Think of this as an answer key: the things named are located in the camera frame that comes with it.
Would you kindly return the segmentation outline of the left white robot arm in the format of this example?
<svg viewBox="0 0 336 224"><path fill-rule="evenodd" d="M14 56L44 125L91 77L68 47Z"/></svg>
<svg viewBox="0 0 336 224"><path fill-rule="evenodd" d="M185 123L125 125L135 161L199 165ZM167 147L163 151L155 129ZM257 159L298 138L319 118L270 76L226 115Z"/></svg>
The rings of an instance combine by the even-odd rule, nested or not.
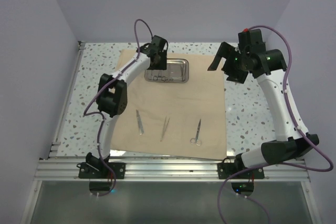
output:
<svg viewBox="0 0 336 224"><path fill-rule="evenodd" d="M108 164L110 143L119 115L128 104L127 88L135 78L145 70L165 70L167 68L167 50L169 43L157 35L150 43L139 46L135 55L113 74L103 74L99 80L98 92L88 107L96 102L97 114L102 116L102 122L97 134L98 158L87 154L86 163L91 166L90 171L97 178L105 178L113 174Z"/></svg>

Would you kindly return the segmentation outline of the steel surgical instrument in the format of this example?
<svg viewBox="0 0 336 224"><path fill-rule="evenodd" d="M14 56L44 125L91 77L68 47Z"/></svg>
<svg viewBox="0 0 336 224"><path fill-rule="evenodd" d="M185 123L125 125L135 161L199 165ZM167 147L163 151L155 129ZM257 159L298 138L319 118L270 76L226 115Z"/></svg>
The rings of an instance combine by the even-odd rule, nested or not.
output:
<svg viewBox="0 0 336 224"><path fill-rule="evenodd" d="M170 121L170 118L166 116L166 117L165 117L165 120L164 120L164 124L163 124L163 129L162 129L162 133L161 133L161 138L160 138L160 141L161 141L161 142L162 142L163 139L164 139L164 135L165 135L165 132L166 132L166 130L167 130L169 121Z"/></svg>

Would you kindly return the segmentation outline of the steel surgical scissors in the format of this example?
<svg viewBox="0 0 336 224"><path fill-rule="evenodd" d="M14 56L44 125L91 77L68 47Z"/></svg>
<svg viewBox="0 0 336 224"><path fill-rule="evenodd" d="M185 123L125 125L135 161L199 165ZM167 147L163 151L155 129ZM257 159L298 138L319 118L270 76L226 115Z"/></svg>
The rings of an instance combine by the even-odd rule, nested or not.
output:
<svg viewBox="0 0 336 224"><path fill-rule="evenodd" d="M195 144L197 146L201 146L202 144L202 141L200 140L201 123L202 123L202 119L200 119L198 122L195 137L190 139L190 143Z"/></svg>

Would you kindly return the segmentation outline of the beige cloth wrap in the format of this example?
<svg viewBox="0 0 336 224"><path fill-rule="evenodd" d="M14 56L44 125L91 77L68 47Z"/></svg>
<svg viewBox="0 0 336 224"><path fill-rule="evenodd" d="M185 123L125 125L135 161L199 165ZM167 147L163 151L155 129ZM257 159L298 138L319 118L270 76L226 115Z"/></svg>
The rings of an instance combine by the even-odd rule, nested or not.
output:
<svg viewBox="0 0 336 224"><path fill-rule="evenodd" d="M149 82L138 75L128 86L128 104L117 119L110 147L113 150L182 157L223 159L226 157L224 75L208 71L210 55L169 54L189 63L185 83ZM136 110L144 134L139 135ZM170 121L161 142L165 117ZM190 143L202 119L201 146Z"/></svg>

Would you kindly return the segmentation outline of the steel scalpel handle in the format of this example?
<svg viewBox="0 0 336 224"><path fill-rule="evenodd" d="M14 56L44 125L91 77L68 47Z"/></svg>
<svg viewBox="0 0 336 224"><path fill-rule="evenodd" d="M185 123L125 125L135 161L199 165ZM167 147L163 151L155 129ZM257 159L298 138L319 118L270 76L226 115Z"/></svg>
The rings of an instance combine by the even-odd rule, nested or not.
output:
<svg viewBox="0 0 336 224"><path fill-rule="evenodd" d="M143 128L143 124L142 124L142 120L141 120L139 110L136 110L136 119L137 119L137 123L138 123L139 135L142 135L142 134L144 134L144 128Z"/></svg>

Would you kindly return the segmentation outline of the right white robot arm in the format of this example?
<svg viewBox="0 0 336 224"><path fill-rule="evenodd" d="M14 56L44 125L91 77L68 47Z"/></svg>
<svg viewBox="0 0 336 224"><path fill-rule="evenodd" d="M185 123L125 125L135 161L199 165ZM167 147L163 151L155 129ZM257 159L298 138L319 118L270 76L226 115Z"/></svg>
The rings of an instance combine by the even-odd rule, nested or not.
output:
<svg viewBox="0 0 336 224"><path fill-rule="evenodd" d="M275 129L275 139L264 142L257 149L235 157L234 172L246 178L255 166L279 164L304 156L319 144L316 134L310 134L301 121L300 114L284 80L287 64L278 49L267 50L260 29L244 30L238 34L238 47L222 42L209 71L215 71L225 59L222 71L227 80L244 83L252 74L267 100Z"/></svg>

